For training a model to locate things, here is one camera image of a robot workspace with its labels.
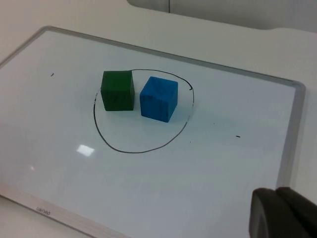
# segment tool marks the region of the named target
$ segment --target drawn circle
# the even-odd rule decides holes
[[[127,154],[154,151],[170,144],[187,126],[194,108],[194,88],[184,78],[156,69],[133,69],[135,102],[133,111],[106,111],[100,90],[93,114],[96,129],[111,149]],[[139,95],[150,76],[178,82],[178,104],[168,123],[141,116]]]

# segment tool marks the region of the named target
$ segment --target green cube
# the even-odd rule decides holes
[[[132,111],[134,85],[132,71],[105,71],[101,96],[106,111]]]

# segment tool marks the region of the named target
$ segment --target whiteboard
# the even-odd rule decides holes
[[[106,112],[103,71],[130,69],[134,111]],[[179,83],[169,123],[141,117],[149,76]],[[98,238],[247,237],[252,191],[289,183],[304,94],[46,27],[1,64],[0,194]]]

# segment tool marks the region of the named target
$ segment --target wall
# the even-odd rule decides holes
[[[128,0],[168,12],[168,0]],[[170,0],[170,12],[258,29],[317,32],[317,0]]]

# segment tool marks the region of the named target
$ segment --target white table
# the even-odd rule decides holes
[[[307,97],[291,186],[317,203],[317,34],[242,28],[125,0],[1,0],[0,60],[45,25],[303,82]],[[85,237],[2,198],[0,214],[0,237]]]

